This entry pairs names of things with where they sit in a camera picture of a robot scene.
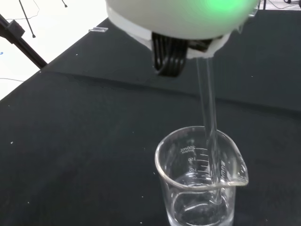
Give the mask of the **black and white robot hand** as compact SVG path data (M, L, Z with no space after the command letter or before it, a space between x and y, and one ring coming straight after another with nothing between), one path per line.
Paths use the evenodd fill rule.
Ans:
M188 59L212 58L256 14L256 0L108 0L109 20L152 52L160 76Z

